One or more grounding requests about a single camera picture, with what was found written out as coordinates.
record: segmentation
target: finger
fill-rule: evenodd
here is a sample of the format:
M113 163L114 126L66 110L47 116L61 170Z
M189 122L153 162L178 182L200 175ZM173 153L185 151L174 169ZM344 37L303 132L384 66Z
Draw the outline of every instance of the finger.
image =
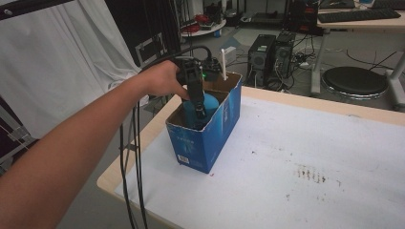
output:
M185 100L190 100L190 96L188 95L188 91L179 85L179 87L176 88L175 94L178 95L180 98L185 99Z

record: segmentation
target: wire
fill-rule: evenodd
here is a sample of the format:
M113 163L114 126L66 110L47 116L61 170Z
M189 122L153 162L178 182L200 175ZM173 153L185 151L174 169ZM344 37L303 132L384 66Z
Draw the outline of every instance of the wire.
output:
M249 70L249 72L248 72L247 75L246 75L246 78L245 78L245 81L244 81L244 86L247 85L247 82L248 82L248 80L250 79L250 75L252 74L252 71L253 71L253 65L250 65L250 70Z
M134 140L135 140L135 162L136 162L136 169L137 169L137 181L138 181L138 193L139 193L139 206L140 206L140 212L142 214L143 218L143 224L145 228L148 228L147 220L146 220L146 209L145 209L145 204L143 202L143 187L142 187L142 169L141 169L141 159L140 159L140 118L139 118L139 102L137 105L137 109L133 109L132 111L132 118L135 120L135 111L138 110L137 112L137 123L133 123L134 125Z
M236 63L234 63L234 62L232 62L232 63L230 63L230 64L228 64L228 65L226 65L227 67L230 67L230 66L232 66L232 65L239 65L239 64L247 64L247 63L249 63L249 62L236 62Z
M129 153L130 153L130 142L131 142L131 132L132 132L132 123L135 122L135 120L133 118L131 118L131 123L129 124L129 130L128 130L128 138L127 138L127 142L128 145L126 147L127 149L127 154L126 154L126 158L125 158L125 166L124 166L124 170L126 171L127 166L128 166L128 159L129 159Z
M124 156L123 156L123 152L124 152L124 142L123 142L123 135L124 135L124 131L123 131L123 126L121 125L119 127L119 167L120 167L120 171L121 171L121 176L122 176L122 193L124 195L125 198L125 205L127 207L127 212L128 212L128 217L129 217L129 221L131 223L131 227L133 229L138 228L138 224L137 221L134 218L134 214L132 212L131 209L131 204L128 198L128 187L127 187L127 182L126 182L126 171L124 170Z
M159 51L159 49L157 47L157 37L153 34L153 32L151 30L152 26L151 26L150 21L149 21L149 15L148 15L148 10L146 8L145 0L142 0L142 4L143 4L143 8L145 9L146 26L148 28L148 31L149 31L149 33L151 35L151 38L152 38L152 42L154 44L153 48L155 49L157 57L159 57L160 56L160 51Z
M395 53L396 53L396 52L391 53L389 56L387 56L386 58L384 58L383 60L381 60L381 61L378 62L377 64L374 64L374 63L370 63L370 62L366 62L366 61L362 61L362 60L356 59L356 58L354 58L354 57L352 57L352 56L349 55L349 50L346 50L346 56L347 56L348 58L350 58L350 59L352 59L352 60L354 60L354 61L363 63L363 64L373 65L373 66L370 68L370 70L376 69L376 68L383 68L383 69L392 70L393 68L390 68L390 67L385 66L385 65L381 65L381 63L384 62L384 61L386 61L388 58L390 58L391 56L393 56Z

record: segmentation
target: floor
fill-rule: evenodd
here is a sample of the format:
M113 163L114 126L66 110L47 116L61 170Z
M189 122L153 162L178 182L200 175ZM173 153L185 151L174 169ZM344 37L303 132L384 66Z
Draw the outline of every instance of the floor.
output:
M252 44L254 39L258 34L278 34L278 30L263 30L259 28L224 28L222 36L219 38L213 37L211 34L203 35L200 37L187 38L184 41L184 46L187 47L192 42L193 45L204 44L211 51L213 51L214 56L219 55L220 48L227 48L229 46L234 46L237 48L238 62L242 64L236 64L230 66L227 70L230 72L241 73L245 75L247 73L247 61L246 54L249 46ZM304 37L303 34L298 34L298 38ZM320 47L321 37L313 38L313 47L315 52ZM312 52L312 47L310 39L305 40L299 46L297 46L294 51L300 50L301 52ZM390 52L371 52L371 51L349 51L350 55L365 62L378 62L384 57L391 54ZM199 58L204 57L204 53L201 51L195 51L194 55ZM399 59L400 53L394 54L390 59L384 62L386 66L394 66L394 63ZM302 69L294 73L295 83L293 87L286 91L285 93L299 94L302 96L309 96L309 69L312 64L311 60L308 60L308 65L302 66ZM340 50L328 50L325 54L324 63L322 65L322 70L327 70L333 66L343 66L351 65L369 68L371 65L362 64L354 61L346 55L346 51ZM317 96L318 99L327 99L333 101L342 101L341 98L321 91L321 94ZM372 101L351 101L352 104L357 104L360 106L374 107L377 109L391 110L393 108L392 98L389 93L386 93L382 97L372 100ZM153 118L153 113L149 109L141 109L141 127L143 128L146 123L148 123L151 118ZM125 128L128 128L129 118L124 122ZM103 159L99 162L95 171L89 178L88 182L85 184L72 206L70 207L68 213L64 219L60 222L58 228L130 228L130 223L126 213L126 208L124 202L120 199L113 198L103 191L97 188L96 180L103 173L103 171L115 160L118 156L118 145L119 136L115 135L114 139L110 143ZM138 222L140 223L140 217L136 215ZM149 228L164 228L164 226L159 223L150 220Z

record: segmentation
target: stain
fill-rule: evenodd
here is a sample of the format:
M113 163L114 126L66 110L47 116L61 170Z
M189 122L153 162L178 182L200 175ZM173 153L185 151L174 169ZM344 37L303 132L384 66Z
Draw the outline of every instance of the stain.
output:
M359 115L357 115L357 114L347 114L347 116L353 116L353 117L361 118L361 116L359 116Z
M369 172L375 172L378 170L378 168L379 168L379 164L377 164L377 166L375 168L373 168L372 170L369 170Z
M299 178L312 180L315 183L325 183L328 177L320 174L315 168L298 164L297 174Z
M325 198L320 198L319 196L316 196L316 199L317 199L317 200L321 200L321 201L324 201L324 202L325 202Z

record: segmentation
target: black equipment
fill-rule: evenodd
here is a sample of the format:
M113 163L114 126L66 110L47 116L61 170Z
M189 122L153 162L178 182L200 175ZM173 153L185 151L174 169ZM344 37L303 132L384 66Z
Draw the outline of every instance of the black equipment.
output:
M277 76L288 77L295 33L282 31L276 39L274 71Z
M205 60L201 61L192 56L182 56L184 53L196 49L206 50L207 57ZM180 84L187 85L188 95L190 96L190 101L196 108L197 118L206 118L205 107L203 105L203 80L213 82L218 79L218 76L222 74L220 61L218 61L217 58L212 57L211 50L206 46L193 46L183 51L157 59L142 70L145 71L151 66L164 60L171 60L178 65L180 72L177 74L177 80Z
M246 84L264 87L273 70L275 35L260 34L248 52Z
M392 9L355 10L319 13L318 19L322 23L350 22L398 18L401 15Z
M323 30L316 26L318 0L288 0L288 15L283 29L311 35L322 35Z

